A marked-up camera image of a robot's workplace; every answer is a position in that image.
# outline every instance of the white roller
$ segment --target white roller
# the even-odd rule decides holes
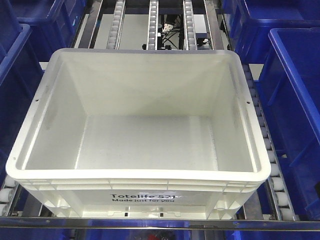
[[[263,118],[263,116],[258,116],[258,121],[259,121],[260,127],[265,126],[265,119]]]
[[[274,151],[268,150],[267,153],[268,153],[270,163],[274,163],[276,161],[276,155],[275,155]]]
[[[8,203],[11,200],[11,188],[3,188],[0,190],[0,202]]]
[[[251,97],[255,97],[257,95],[257,92],[254,88],[250,88],[249,91],[250,91]]]
[[[294,215],[289,208],[280,208],[281,216],[284,221],[292,221]]]
[[[264,140],[265,148],[267,150],[270,150],[271,149],[271,142],[270,142],[269,138],[264,138],[263,140]]]
[[[247,80],[246,83],[250,89],[254,87],[254,81],[252,79]]]
[[[246,71],[246,72],[244,73],[244,75],[245,75],[245,79],[246,79],[247,81],[252,79],[251,72]]]
[[[276,176],[279,176],[279,167],[277,164],[275,163],[271,163],[271,177],[276,177]]]
[[[255,109],[256,115],[258,117],[262,116],[262,112],[261,112],[261,108],[260,107],[256,106],[256,107],[254,107],[254,109]]]
[[[249,71],[249,66],[248,65],[242,65],[243,71],[248,72]]]
[[[284,192],[278,191],[275,193],[276,194],[276,199],[278,201],[279,207],[285,207],[289,205],[289,200],[287,194]]]
[[[261,129],[262,136],[263,136],[264,138],[267,138],[267,137],[268,137],[267,128],[266,128],[265,126],[262,126],[260,129]]]
[[[271,182],[275,191],[282,191],[285,188],[284,182],[280,177],[272,177]]]
[[[6,210],[6,204],[0,204],[0,216],[4,216],[4,210]]]
[[[13,188],[13,187],[15,187],[16,186],[16,181],[12,178],[12,177],[10,177],[10,176],[6,176],[5,177],[5,180],[4,180],[4,185],[6,186],[6,187],[10,187],[10,188]]]
[[[254,105],[255,107],[257,107],[258,104],[259,104],[259,101],[258,101],[258,98],[257,98],[257,97],[253,97],[253,98],[252,98],[252,102],[253,102],[253,105]]]

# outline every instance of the plastic tote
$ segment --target plastic tote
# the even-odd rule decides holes
[[[265,63],[270,29],[320,27],[318,0],[224,0],[223,9],[232,46],[246,64]]]
[[[31,44],[40,62],[48,62],[54,51],[72,44],[84,0],[10,0],[20,23],[32,27]]]
[[[0,63],[0,180],[5,164],[37,90],[43,71],[28,41],[30,26],[19,34]]]
[[[0,1],[0,63],[14,44],[22,28],[8,0]]]
[[[234,52],[63,49],[6,169],[59,217],[230,219],[270,168]]]
[[[272,48],[259,78],[267,123],[305,213],[319,220],[320,28],[272,29],[269,37]]]

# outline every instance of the metal rail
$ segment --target metal rail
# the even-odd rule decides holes
[[[261,107],[258,93],[255,89],[255,84],[249,65],[243,65],[243,71],[248,83],[253,104],[255,106],[256,115],[258,118],[260,118],[259,124],[272,167],[271,176],[266,180],[265,186],[268,191],[269,202],[273,210],[273,215],[276,220],[296,221],[297,217],[290,200],[275,147],[269,133],[269,128],[265,121],[264,113]]]
[[[104,0],[93,0],[90,13],[79,43],[80,49],[93,49],[96,43],[100,21],[102,19],[102,5]]]
[[[119,49],[122,26],[125,17],[126,0],[117,0],[112,23],[109,31],[109,37],[106,43],[106,49]]]
[[[159,1],[150,0],[148,37],[146,43],[147,50],[157,50],[158,48],[158,21],[159,21]]]
[[[183,227],[174,227],[172,219],[92,219],[61,217],[0,217],[2,228],[45,229],[172,229],[172,230],[244,230],[244,231],[299,231],[320,232],[319,221],[277,220],[184,220]]]
[[[194,25],[194,11],[191,0],[183,0],[184,48],[197,50],[197,37]]]
[[[207,25],[208,40],[213,50],[223,50],[224,44],[219,28],[215,3],[213,0],[204,0],[205,20]]]

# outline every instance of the black cable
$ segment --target black cable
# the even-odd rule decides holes
[[[175,32],[174,34],[172,34],[171,36],[169,36],[169,37],[165,37],[164,39],[162,39],[162,42],[163,42],[163,44],[165,43],[165,41],[164,40],[169,40],[170,38],[172,38],[174,35],[176,35],[178,33],[178,31],[177,32]]]

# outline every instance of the stainless steel bar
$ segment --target stainless steel bar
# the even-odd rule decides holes
[[[224,44],[221,37],[214,0],[204,0],[208,39],[213,50],[223,50]]]
[[[119,49],[125,9],[126,0],[117,0],[114,7],[113,19],[106,43],[106,49]]]
[[[194,11],[191,0],[183,0],[183,25],[185,50],[197,50],[197,37],[194,24]]]
[[[243,205],[244,219],[247,220],[263,220],[260,200],[257,191]]]
[[[64,229],[171,229],[171,230],[245,230],[245,231],[299,231],[320,232],[320,221],[277,220],[185,220],[184,227],[159,227],[172,219],[90,219],[62,217],[0,217],[2,228],[64,228]]]
[[[158,22],[159,22],[159,1],[150,0],[149,4],[148,37],[146,43],[147,50],[157,50],[158,48]]]
[[[100,21],[102,19],[102,5],[104,0],[94,0],[84,31],[79,43],[80,49],[93,49],[99,31]]]

